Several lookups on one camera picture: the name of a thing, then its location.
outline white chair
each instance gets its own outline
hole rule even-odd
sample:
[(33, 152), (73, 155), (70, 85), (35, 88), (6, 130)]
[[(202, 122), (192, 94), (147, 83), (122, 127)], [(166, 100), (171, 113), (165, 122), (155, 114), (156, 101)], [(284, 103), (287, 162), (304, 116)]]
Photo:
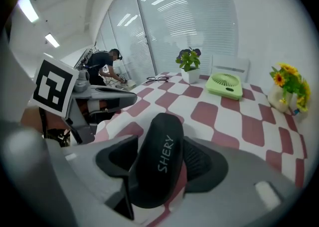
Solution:
[(227, 73), (240, 77), (246, 82), (249, 69), (249, 59), (240, 59), (227, 55), (213, 55), (212, 74)]

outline green plastic device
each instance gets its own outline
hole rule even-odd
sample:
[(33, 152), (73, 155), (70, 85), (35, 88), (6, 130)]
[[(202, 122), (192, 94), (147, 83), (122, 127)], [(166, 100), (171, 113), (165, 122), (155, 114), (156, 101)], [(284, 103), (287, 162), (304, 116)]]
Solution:
[(240, 100), (243, 96), (240, 78), (225, 73), (215, 73), (210, 76), (206, 88), (211, 94), (224, 96), (233, 100)]

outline white flower pot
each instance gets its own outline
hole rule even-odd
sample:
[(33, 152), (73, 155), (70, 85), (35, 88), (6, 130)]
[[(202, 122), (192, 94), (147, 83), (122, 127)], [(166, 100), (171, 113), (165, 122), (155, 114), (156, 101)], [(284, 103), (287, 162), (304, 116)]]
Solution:
[(183, 80), (188, 84), (193, 84), (198, 81), (200, 71), (199, 69), (194, 69), (190, 71), (184, 71), (184, 69), (181, 70), (181, 76), (183, 77)]
[(268, 94), (268, 101), (270, 103), (271, 106), (273, 106), (275, 109), (277, 109), (280, 112), (285, 112), (287, 111), (289, 105), (290, 105), (290, 101), (293, 97), (293, 94), (286, 92), (286, 101), (287, 103), (284, 104), (282, 102), (280, 102), (280, 100), (283, 98), (283, 93), (284, 90), (277, 85), (273, 85), (273, 87), (271, 88), (269, 94)]

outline checkered tablecloth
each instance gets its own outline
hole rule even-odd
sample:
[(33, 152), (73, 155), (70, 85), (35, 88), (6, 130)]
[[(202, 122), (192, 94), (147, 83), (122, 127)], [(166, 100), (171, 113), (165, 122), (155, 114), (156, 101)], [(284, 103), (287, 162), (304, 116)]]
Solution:
[(201, 75), (196, 84), (189, 85), (180, 73), (158, 76), (162, 75), (169, 82), (144, 83), (133, 89), (137, 102), (100, 123), (95, 142), (134, 134), (142, 143), (152, 119), (158, 113), (169, 113), (180, 119), (185, 136), (254, 153), (297, 187), (303, 186), (307, 152), (291, 109), (280, 113), (272, 108), (258, 86), (243, 83), (243, 98), (234, 101), (208, 93), (209, 76)]

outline eyeglasses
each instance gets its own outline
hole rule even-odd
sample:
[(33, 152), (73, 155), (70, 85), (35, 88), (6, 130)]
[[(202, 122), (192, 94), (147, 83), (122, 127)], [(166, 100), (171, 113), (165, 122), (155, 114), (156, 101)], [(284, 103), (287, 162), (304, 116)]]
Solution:
[(152, 83), (154, 81), (159, 81), (160, 83), (165, 83), (165, 82), (168, 82), (168, 80), (169, 80), (169, 77), (158, 77), (158, 78), (149, 77), (149, 78), (147, 78), (146, 83)]

